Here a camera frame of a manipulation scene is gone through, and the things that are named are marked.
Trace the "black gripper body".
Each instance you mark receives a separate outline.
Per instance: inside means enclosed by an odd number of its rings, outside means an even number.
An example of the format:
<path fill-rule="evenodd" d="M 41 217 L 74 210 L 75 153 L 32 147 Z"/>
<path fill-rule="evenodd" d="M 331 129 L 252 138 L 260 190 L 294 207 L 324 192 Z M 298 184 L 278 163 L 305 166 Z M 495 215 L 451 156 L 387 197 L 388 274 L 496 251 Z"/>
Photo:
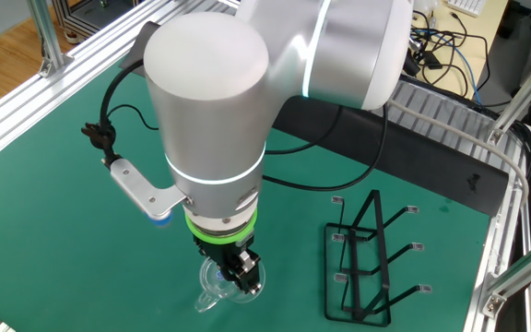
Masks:
<path fill-rule="evenodd" d="M 228 253 L 239 253 L 244 250 L 250 249 L 250 246 L 254 243 L 254 233 L 250 232 L 248 235 L 245 235 L 240 240 L 233 241 L 231 243 L 224 244 L 212 244 L 211 259 L 215 261 L 220 267 L 224 263 L 225 255 Z"/>

